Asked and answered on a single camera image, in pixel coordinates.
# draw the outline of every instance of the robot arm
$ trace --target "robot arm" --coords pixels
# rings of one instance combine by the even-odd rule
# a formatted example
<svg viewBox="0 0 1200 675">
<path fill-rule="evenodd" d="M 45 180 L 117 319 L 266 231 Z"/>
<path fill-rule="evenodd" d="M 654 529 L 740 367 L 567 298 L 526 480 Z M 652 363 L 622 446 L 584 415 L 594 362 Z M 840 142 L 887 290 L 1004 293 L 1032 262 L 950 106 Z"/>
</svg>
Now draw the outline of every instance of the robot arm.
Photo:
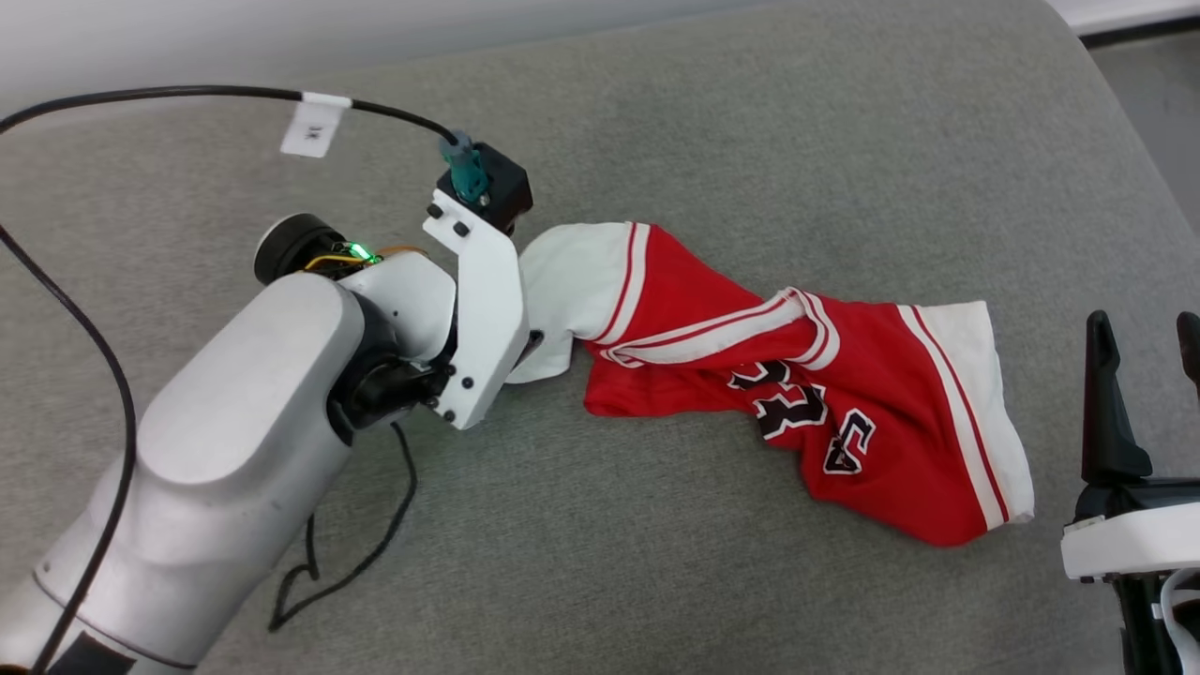
<svg viewBox="0 0 1200 675">
<path fill-rule="evenodd" d="M 139 424 L 120 527 L 55 671 L 193 669 L 316 509 L 356 431 L 419 404 L 457 429 L 482 419 L 529 339 L 508 233 L 532 198 L 520 167 L 476 148 L 490 192 L 464 201 L 448 172 L 424 226 L 458 255 L 457 291 L 416 252 L 372 256 L 342 277 L 293 274 L 350 245 L 311 215 L 264 237 L 254 268 L 269 285 Z M 0 664 L 37 658 L 96 546 L 119 474 L 118 461 L 0 605 Z"/>
<path fill-rule="evenodd" d="M 1200 318 L 1178 318 L 1183 370 L 1200 388 Z M 1126 671 L 1200 671 L 1200 479 L 1152 478 L 1126 413 L 1108 316 L 1087 319 L 1082 478 L 1061 543 L 1067 577 L 1112 587 L 1124 626 Z"/>
</svg>

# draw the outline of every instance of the gray couch cushion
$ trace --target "gray couch cushion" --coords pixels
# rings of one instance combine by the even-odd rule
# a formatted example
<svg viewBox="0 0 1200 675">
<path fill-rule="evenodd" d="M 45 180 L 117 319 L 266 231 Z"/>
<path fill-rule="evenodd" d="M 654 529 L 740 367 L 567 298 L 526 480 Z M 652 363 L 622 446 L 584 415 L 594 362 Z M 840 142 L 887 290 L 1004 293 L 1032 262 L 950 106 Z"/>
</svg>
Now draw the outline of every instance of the gray couch cushion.
<svg viewBox="0 0 1200 675">
<path fill-rule="evenodd" d="M 1114 598 L 1068 581 L 1057 548 L 1081 486 L 1084 318 L 1110 311 L 1158 466 L 1200 473 L 1172 333 L 1198 309 L 1198 247 L 1049 7 L 809 0 L 304 84 L 522 162 L 538 207 L 521 245 L 637 219 L 764 295 L 988 300 L 1038 518 L 930 548 L 812 502 L 744 416 L 589 417 L 577 354 L 470 431 L 414 413 L 421 489 L 392 549 L 277 635 L 260 589 L 208 671 L 1120 670 Z M 140 406 L 253 295 L 274 219 L 433 246 L 431 137 L 353 115 L 328 159 L 281 157 L 289 114 L 221 101 L 5 139 L 0 217 L 109 335 Z M 120 419 L 100 358 L 7 257 L 0 307 L 14 584 L 84 506 Z M 368 435 L 318 515 L 326 579 L 403 486 L 394 440 Z"/>
</svg>

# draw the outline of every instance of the black cable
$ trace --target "black cable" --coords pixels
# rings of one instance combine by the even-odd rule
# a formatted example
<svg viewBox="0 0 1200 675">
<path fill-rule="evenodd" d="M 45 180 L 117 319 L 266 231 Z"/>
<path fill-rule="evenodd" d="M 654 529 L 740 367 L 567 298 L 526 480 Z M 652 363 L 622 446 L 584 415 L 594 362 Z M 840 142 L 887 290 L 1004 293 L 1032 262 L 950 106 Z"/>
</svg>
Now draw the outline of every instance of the black cable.
<svg viewBox="0 0 1200 675">
<path fill-rule="evenodd" d="M 145 86 L 142 89 L 119 89 L 116 91 L 98 91 L 96 94 L 83 94 L 80 96 L 67 96 L 66 98 L 58 98 L 54 101 L 47 101 L 44 103 L 38 103 L 36 106 L 30 106 L 24 110 L 19 110 L 7 118 L 0 120 L 0 133 L 8 131 L 10 129 L 17 126 L 20 123 L 29 121 L 34 118 L 42 117 L 47 113 L 55 113 L 59 110 L 68 110 L 71 108 L 82 108 L 84 106 L 96 106 L 98 103 L 119 103 L 122 101 L 143 101 L 146 98 L 178 98 L 181 96 L 240 96 L 247 98 L 276 98 L 280 101 L 302 101 L 304 94 L 300 91 L 293 91 L 289 89 L 271 89 L 268 86 L 241 86 L 236 84 L 188 84 L 181 86 Z M 440 124 L 422 118 L 420 115 L 409 113 L 407 110 L 401 110 L 400 108 L 392 108 L 389 106 L 380 106 L 379 103 L 372 103 L 370 101 L 358 101 L 352 100 L 350 107 L 355 110 L 362 110 L 365 113 L 374 113 L 377 115 L 384 115 L 388 118 L 395 118 L 398 120 L 407 121 L 409 124 L 415 124 L 416 126 L 427 129 L 442 138 L 445 138 L 451 145 L 458 144 L 458 138 L 446 127 Z"/>
<path fill-rule="evenodd" d="M 108 369 L 113 371 L 113 380 L 116 381 L 116 389 L 121 394 L 121 408 L 125 411 L 125 460 L 121 462 L 121 477 L 116 483 L 116 496 L 113 498 L 113 509 L 108 513 L 108 521 L 104 522 L 104 530 L 100 533 L 100 539 L 96 542 L 96 549 L 91 552 L 91 558 L 88 561 L 88 567 L 83 571 L 83 577 L 79 578 L 79 584 L 76 585 L 76 590 L 71 593 L 71 599 L 62 608 L 62 615 L 59 616 L 58 623 L 54 625 L 54 629 L 50 632 L 50 637 L 46 640 L 46 645 L 42 647 L 42 652 L 37 655 L 37 661 L 34 662 L 34 668 L 30 670 L 34 675 L 41 675 L 50 665 L 50 659 L 54 658 L 54 653 L 58 652 L 59 645 L 62 643 L 62 637 L 66 634 L 71 623 L 74 621 L 76 614 L 79 611 L 79 607 L 83 605 L 84 598 L 88 597 L 88 590 L 91 587 L 92 580 L 96 578 L 96 573 L 100 572 L 100 566 L 104 562 L 104 555 L 108 554 L 108 546 L 113 543 L 113 534 L 116 532 L 116 525 L 121 521 L 121 512 L 125 510 L 125 500 L 130 495 L 130 483 L 133 480 L 133 467 L 137 464 L 138 449 L 138 422 L 137 412 L 133 410 L 133 393 L 130 390 L 130 382 L 125 377 L 125 371 L 121 370 L 120 362 L 116 360 L 116 354 L 113 353 L 112 347 L 104 340 L 104 336 L 100 334 L 96 329 L 96 324 L 88 318 L 88 315 L 83 313 L 83 310 L 74 304 L 59 285 L 54 282 L 47 275 L 29 253 L 20 247 L 20 244 L 8 234 L 8 231 L 0 225 L 0 241 L 12 251 L 12 255 L 20 261 L 20 264 L 25 265 L 25 269 L 36 279 L 50 295 L 54 295 L 72 317 L 91 338 L 91 341 L 96 344 L 96 348 L 104 357 L 104 363 L 108 364 Z"/>
<path fill-rule="evenodd" d="M 146 86 L 140 89 L 122 89 L 116 91 L 100 91 L 96 94 L 83 94 L 80 96 L 67 96 L 65 98 L 56 98 L 54 101 L 46 101 L 44 103 L 38 103 L 36 106 L 30 106 L 23 110 L 18 110 L 4 119 L 0 119 L 0 133 L 4 133 L 14 126 L 29 121 L 34 118 L 40 118 L 42 115 L 55 113 L 59 110 L 68 110 L 72 108 L 82 108 L 85 106 L 96 106 L 100 103 L 118 103 L 124 101 L 143 101 L 148 98 L 175 98 L 182 96 L 240 96 L 250 98 L 275 98 L 280 101 L 302 101 L 304 94 L 300 91 L 292 91 L 287 89 L 271 89 L 266 86 L 241 86 L 241 85 L 224 85 L 224 84 L 203 84 L 203 85 L 181 85 L 181 86 Z M 415 115 L 407 110 L 401 110 L 400 108 L 391 108 L 389 106 L 380 106 L 379 103 L 371 103 L 370 101 L 358 101 L 352 100 L 350 107 L 366 113 L 374 113 L 378 115 L 384 115 L 389 118 L 395 118 L 398 120 L 414 124 L 416 126 L 433 131 L 434 133 L 445 138 L 451 145 L 457 145 L 458 139 L 455 135 L 446 127 L 437 124 L 433 120 Z M 137 466 L 137 413 L 133 410 L 133 395 L 130 392 L 128 381 L 125 377 L 125 371 L 121 370 L 120 363 L 116 360 L 116 354 L 108 346 L 108 342 L 96 329 L 96 325 L 88 318 L 88 315 L 74 304 L 71 298 L 62 292 L 61 288 L 42 270 L 29 253 L 25 252 L 20 245 L 8 234 L 8 231 L 0 225 L 0 241 L 12 252 L 13 256 L 34 275 L 37 281 L 46 287 L 47 291 L 64 307 L 72 317 L 83 327 L 91 338 L 92 342 L 100 350 L 104 360 L 108 363 L 109 370 L 113 371 L 113 378 L 116 381 L 116 388 L 121 395 L 121 405 L 125 411 L 125 456 L 121 464 L 121 476 L 116 485 L 116 496 L 113 498 L 113 509 L 108 514 L 108 521 L 104 524 L 104 530 L 101 532 L 100 539 L 96 542 L 96 549 L 91 554 L 91 558 L 88 561 L 88 567 L 84 568 L 83 575 L 79 578 L 79 583 L 76 585 L 76 590 L 71 593 L 70 601 L 62 608 L 62 615 L 59 617 L 58 623 L 55 623 L 54 629 L 50 632 L 49 638 L 46 640 L 46 645 L 42 647 L 41 653 L 37 656 L 37 661 L 34 663 L 34 668 L 30 670 L 34 675 L 43 675 L 47 668 L 49 668 L 50 659 L 59 650 L 59 645 L 62 644 L 62 638 L 71 623 L 74 621 L 79 608 L 83 605 L 84 599 L 88 597 L 88 591 L 91 589 L 91 583 L 95 580 L 96 574 L 100 571 L 101 563 L 104 561 L 104 555 L 108 552 L 108 548 L 113 542 L 113 536 L 116 533 L 116 526 L 120 522 L 121 513 L 125 510 L 125 501 L 130 494 L 130 484 L 133 479 L 133 468 Z M 401 434 L 401 444 L 404 448 L 404 456 L 408 458 L 408 444 L 404 441 L 403 434 L 400 428 L 392 425 L 397 434 Z M 413 474 L 413 485 L 409 489 L 409 497 L 406 498 L 402 509 L 407 509 L 407 503 L 410 501 L 412 491 L 415 489 L 416 474 L 412 465 L 412 458 L 408 458 L 409 471 Z M 310 519 L 310 538 L 312 534 L 312 520 Z M 313 574 L 316 574 L 316 567 L 313 567 Z M 343 580 L 342 585 L 349 583 L 349 580 Z M 338 590 L 341 586 L 335 586 L 324 595 L 329 595 Z M 304 601 L 298 607 L 289 611 L 282 622 L 295 615 L 296 611 L 307 607 L 319 597 L 313 597 Z"/>
<path fill-rule="evenodd" d="M 317 568 L 317 550 L 313 545 L 313 530 L 316 530 L 316 516 L 308 516 L 308 525 L 305 528 L 305 555 L 307 561 L 305 565 L 298 565 L 288 571 L 283 575 L 283 580 L 280 581 L 280 590 L 275 596 L 275 611 L 271 614 L 271 622 L 266 626 L 266 629 L 275 633 L 283 627 L 284 623 L 292 621 L 295 615 L 300 614 L 306 607 L 319 601 L 320 598 L 329 597 L 337 591 L 341 591 L 346 586 L 350 585 L 360 574 L 366 572 L 374 561 L 388 550 L 388 544 L 400 531 L 400 524 L 404 520 L 404 514 L 408 512 L 408 506 L 413 503 L 413 496 L 416 494 L 416 466 L 413 464 L 413 454 L 408 449 L 408 440 L 404 438 L 404 432 L 401 431 L 400 425 L 395 422 L 391 423 L 391 428 L 396 431 L 396 437 L 400 438 L 400 448 L 404 453 L 404 464 L 408 465 L 408 491 L 404 494 L 403 501 L 400 502 L 400 507 L 396 513 L 391 516 L 391 522 L 388 524 L 388 531 L 384 533 L 383 539 L 376 544 L 374 550 L 372 550 L 362 562 L 358 563 L 354 569 L 347 574 L 341 581 L 334 584 L 332 586 L 317 591 L 316 593 L 308 596 L 307 598 L 298 602 L 290 609 L 284 610 L 284 605 L 288 602 L 288 592 L 292 590 L 292 584 L 295 583 L 296 578 L 308 573 L 308 578 L 313 581 L 320 579 L 320 571 Z"/>
</svg>

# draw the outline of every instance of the white cable tag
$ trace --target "white cable tag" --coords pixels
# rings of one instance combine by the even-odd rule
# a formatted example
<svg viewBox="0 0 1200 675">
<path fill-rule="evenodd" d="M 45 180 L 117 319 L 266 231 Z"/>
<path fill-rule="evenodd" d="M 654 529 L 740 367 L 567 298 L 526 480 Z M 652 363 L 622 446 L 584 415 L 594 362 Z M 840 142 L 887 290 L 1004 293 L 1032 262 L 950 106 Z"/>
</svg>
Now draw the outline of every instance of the white cable tag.
<svg viewBox="0 0 1200 675">
<path fill-rule="evenodd" d="M 305 157 L 324 157 L 329 144 L 334 142 L 334 132 L 342 121 L 342 112 L 353 101 L 346 96 L 304 92 L 304 101 L 296 104 L 288 132 L 283 135 L 280 151 Z"/>
</svg>

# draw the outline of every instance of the yellow wire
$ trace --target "yellow wire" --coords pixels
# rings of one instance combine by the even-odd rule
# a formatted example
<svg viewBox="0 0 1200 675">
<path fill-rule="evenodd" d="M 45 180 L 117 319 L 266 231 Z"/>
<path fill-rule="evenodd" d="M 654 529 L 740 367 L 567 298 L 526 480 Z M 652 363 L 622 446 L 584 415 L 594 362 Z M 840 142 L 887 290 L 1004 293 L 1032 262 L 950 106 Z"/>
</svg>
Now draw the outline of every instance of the yellow wire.
<svg viewBox="0 0 1200 675">
<path fill-rule="evenodd" d="M 406 251 L 412 251 L 414 253 L 420 253 L 420 255 L 425 256 L 426 258 L 430 257 L 430 255 L 426 253 L 424 249 L 418 249 L 416 246 L 388 246 L 385 249 L 379 249 L 378 251 L 376 251 L 376 255 L 377 256 L 390 256 L 392 253 L 403 253 Z"/>
<path fill-rule="evenodd" d="M 316 258 L 308 261 L 308 264 L 304 265 L 304 268 L 308 270 L 317 267 L 317 263 L 322 263 L 325 261 L 335 261 L 340 263 L 358 263 L 358 264 L 364 264 L 367 262 L 364 261 L 362 258 L 352 258 L 350 256 L 317 256 Z"/>
</svg>

